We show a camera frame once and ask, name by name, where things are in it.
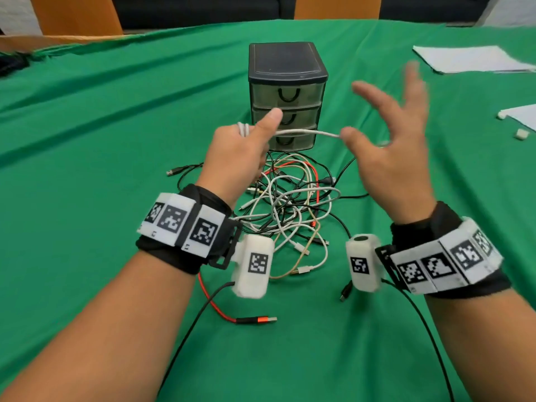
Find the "table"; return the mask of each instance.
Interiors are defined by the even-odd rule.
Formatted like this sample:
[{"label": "table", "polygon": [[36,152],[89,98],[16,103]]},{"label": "table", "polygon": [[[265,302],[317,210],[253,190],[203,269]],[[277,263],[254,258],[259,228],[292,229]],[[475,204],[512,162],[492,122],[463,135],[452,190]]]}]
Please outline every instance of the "table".
[{"label": "table", "polygon": [[[416,58],[415,44],[498,44],[536,62],[529,47],[534,39],[536,28],[266,21],[38,51],[30,68],[0,81],[0,389],[133,254],[151,201],[176,191],[176,178],[165,171],[202,161],[216,127],[250,121],[249,43],[313,41],[330,74],[319,129],[353,125],[379,142],[388,138],[387,128],[352,95],[352,80],[400,97],[401,68]],[[534,306],[536,137],[517,141],[519,125],[494,117],[534,103],[536,74],[439,75],[424,64],[421,70],[431,94],[427,136],[437,197],[480,224]],[[335,174],[351,158],[331,138],[318,137],[308,153]],[[345,195],[363,192],[356,166],[338,187]],[[341,200],[333,211],[353,234],[390,241],[389,219],[370,198]],[[159,400],[448,400],[432,345],[409,303],[387,286],[372,295],[355,291],[340,303],[350,278],[346,236],[332,219],[322,234],[331,242],[322,269],[270,284],[259,301],[230,290],[218,295],[231,315],[279,320],[235,326],[208,309]],[[312,253],[310,262],[321,253]],[[273,271],[286,271],[295,256],[278,254]],[[209,290],[230,274],[206,268]],[[431,322],[423,298],[414,299]],[[197,286],[179,338],[204,301]],[[457,401],[468,401],[449,361],[447,369]]]}]

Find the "black cabinet lid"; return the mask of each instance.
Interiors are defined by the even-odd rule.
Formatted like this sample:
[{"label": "black cabinet lid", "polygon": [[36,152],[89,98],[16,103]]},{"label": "black cabinet lid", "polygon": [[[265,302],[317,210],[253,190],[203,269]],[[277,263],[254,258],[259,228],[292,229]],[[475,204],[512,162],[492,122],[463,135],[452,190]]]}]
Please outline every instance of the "black cabinet lid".
[{"label": "black cabinet lid", "polygon": [[312,42],[252,43],[249,82],[298,86],[325,83],[327,70]]}]

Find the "hand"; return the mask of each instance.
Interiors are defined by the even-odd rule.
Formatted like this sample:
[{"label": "hand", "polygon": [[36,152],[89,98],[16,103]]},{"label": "hand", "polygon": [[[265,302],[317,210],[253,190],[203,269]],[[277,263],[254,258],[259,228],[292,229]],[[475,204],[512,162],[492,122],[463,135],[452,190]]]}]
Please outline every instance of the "hand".
[{"label": "hand", "polygon": [[340,132],[341,139],[357,159],[365,189],[397,224],[430,217],[436,200],[425,138],[428,93],[419,76],[418,63],[406,65],[402,107],[368,83],[353,82],[352,90],[378,110],[391,135],[391,143],[379,148],[355,128],[346,127]]},{"label": "hand", "polygon": [[266,163],[268,141],[276,134],[283,112],[272,109],[247,137],[238,126],[219,127],[206,153],[196,185],[210,190],[234,208],[247,187],[260,177]]}]

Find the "person's left hand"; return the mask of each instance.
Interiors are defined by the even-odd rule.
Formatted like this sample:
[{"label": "person's left hand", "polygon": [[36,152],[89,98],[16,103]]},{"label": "person's left hand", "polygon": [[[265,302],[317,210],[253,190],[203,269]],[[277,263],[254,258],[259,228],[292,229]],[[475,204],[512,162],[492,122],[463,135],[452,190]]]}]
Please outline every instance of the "person's left hand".
[{"label": "person's left hand", "polygon": [[217,195],[231,208],[247,187],[257,180],[266,163],[268,141],[276,134],[283,112],[272,109],[247,137],[238,125],[219,127],[206,153],[196,185]]}]

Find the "drawer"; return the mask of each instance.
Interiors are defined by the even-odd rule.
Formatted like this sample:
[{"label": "drawer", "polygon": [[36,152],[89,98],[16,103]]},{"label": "drawer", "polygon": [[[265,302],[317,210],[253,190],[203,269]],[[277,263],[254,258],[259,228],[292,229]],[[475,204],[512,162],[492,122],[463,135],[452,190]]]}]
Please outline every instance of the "drawer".
[{"label": "drawer", "polygon": [[270,86],[251,84],[251,100],[256,107],[299,108],[322,103],[325,83],[303,86]]},{"label": "drawer", "polygon": [[[321,106],[308,110],[283,110],[283,120],[279,125],[280,130],[290,130],[292,128],[312,128],[317,123],[318,112]],[[251,117],[254,124],[257,124],[270,109],[251,108]]]},{"label": "drawer", "polygon": [[275,136],[270,139],[270,149],[278,151],[297,151],[302,149],[309,149],[315,144],[315,134],[287,134],[281,135],[280,137]]}]

